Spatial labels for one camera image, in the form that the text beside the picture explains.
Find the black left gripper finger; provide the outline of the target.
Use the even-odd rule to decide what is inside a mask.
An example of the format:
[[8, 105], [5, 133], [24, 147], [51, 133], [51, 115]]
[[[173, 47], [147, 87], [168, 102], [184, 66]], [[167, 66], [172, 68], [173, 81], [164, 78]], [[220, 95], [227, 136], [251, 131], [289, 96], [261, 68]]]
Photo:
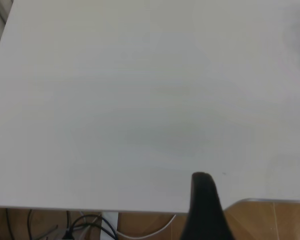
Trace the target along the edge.
[[212, 176], [191, 176], [190, 207], [181, 240], [233, 240]]

